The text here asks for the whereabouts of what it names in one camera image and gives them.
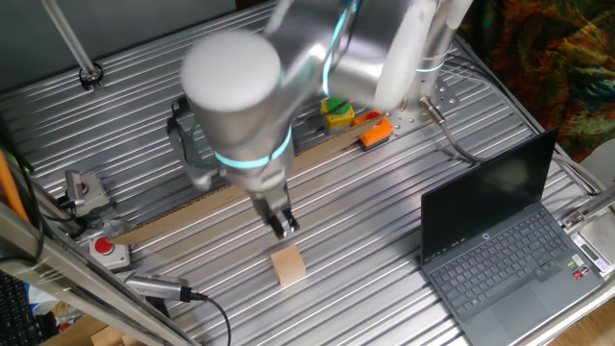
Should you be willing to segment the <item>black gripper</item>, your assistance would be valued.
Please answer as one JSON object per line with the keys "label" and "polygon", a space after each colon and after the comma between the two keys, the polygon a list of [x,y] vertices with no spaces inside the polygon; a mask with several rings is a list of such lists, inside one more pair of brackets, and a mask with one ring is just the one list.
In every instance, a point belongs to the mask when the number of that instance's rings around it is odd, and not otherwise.
{"label": "black gripper", "polygon": [[261,192],[251,192],[251,200],[263,221],[271,226],[277,239],[284,239],[300,229],[292,214],[287,185],[276,185]]}

